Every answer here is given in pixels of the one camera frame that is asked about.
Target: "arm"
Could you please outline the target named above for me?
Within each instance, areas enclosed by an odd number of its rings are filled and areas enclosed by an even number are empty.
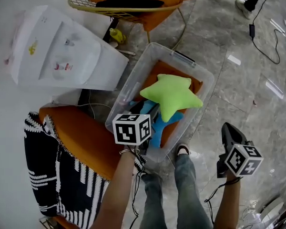
[[[134,159],[131,152],[122,154],[91,229],[121,228],[131,190]]]
[[[228,170],[227,181],[234,180],[236,177]],[[238,223],[240,181],[225,186],[223,199],[221,201],[214,229],[235,229]]]

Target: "white cube with markers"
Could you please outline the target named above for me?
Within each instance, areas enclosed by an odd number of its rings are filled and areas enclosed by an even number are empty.
[[[225,164],[236,177],[243,177],[253,175],[263,159],[255,146],[234,144]]]
[[[139,146],[152,134],[149,114],[117,114],[112,124],[117,144]]]

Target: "yellow bottle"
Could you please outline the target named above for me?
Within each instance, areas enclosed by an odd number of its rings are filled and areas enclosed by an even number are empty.
[[[110,35],[114,38],[119,44],[123,44],[126,42],[126,36],[122,34],[118,29],[110,28]]]

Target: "gold metal frame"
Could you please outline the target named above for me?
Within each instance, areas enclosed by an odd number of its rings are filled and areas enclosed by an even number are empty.
[[[186,28],[186,21],[183,17],[183,14],[181,13],[179,7],[181,6],[182,3],[179,3],[177,5],[171,6],[171,7],[164,7],[164,8],[152,8],[152,9],[137,9],[137,8],[99,8],[96,7],[96,3],[95,2],[91,2],[90,0],[68,0],[68,4],[77,10],[81,10],[81,11],[86,11],[86,12],[92,12],[92,13],[98,13],[98,14],[102,14],[102,15],[106,15],[106,16],[110,16],[110,17],[114,17],[114,18],[118,18],[120,20],[124,20],[124,21],[129,21],[129,22],[133,22],[133,23],[143,23],[144,21],[136,16],[133,16],[131,14],[129,14],[129,12],[160,12],[160,11],[169,11],[169,10],[175,10],[178,9],[181,17],[185,23],[185,27],[184,30]],[[181,37],[178,41],[178,43],[174,46],[174,48],[179,44],[184,30],[181,34]],[[150,35],[149,32],[147,32],[147,40],[148,43],[151,42],[150,40]]]

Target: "chair leg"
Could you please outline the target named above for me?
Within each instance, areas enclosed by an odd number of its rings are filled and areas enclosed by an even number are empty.
[[[186,23],[186,21],[185,21],[185,18],[184,18],[184,16],[183,16],[183,14],[181,13],[180,8],[178,8],[178,11],[179,11],[179,13],[180,13],[180,15],[181,15],[181,18],[182,18],[183,22],[184,22],[184,28],[183,28],[183,31],[182,31],[180,37],[179,37],[178,42],[177,42],[176,45],[172,48],[172,50],[175,50],[175,49],[177,48],[177,46],[179,45],[179,43],[181,42],[181,39],[182,39],[182,37],[183,37],[183,34],[184,34],[185,29],[186,29],[186,26],[187,26],[187,23]]]
[[[147,33],[147,40],[148,40],[148,43],[151,43],[151,38],[149,36],[149,31],[146,32]]]

